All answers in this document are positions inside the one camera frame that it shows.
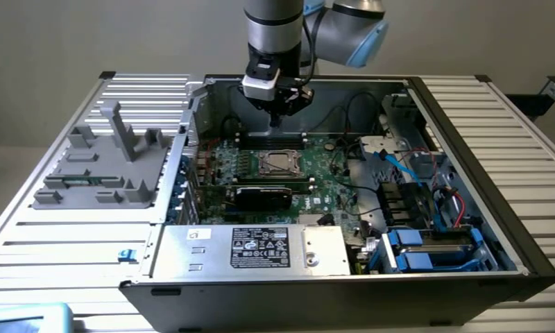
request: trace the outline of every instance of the capacitor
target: capacitor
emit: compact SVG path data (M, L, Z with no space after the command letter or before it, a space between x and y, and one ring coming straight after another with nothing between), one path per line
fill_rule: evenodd
M335 150L335 145L331 143L325 143L323 146L325 151L333 151Z

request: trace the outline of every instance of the motherboard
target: motherboard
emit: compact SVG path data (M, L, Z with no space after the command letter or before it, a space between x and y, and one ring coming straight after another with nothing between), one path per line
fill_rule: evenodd
M197 158L201 224L339 225L346 243L360 242L336 139L311 136L300 143L301 149L249 149L233 139L208 142Z

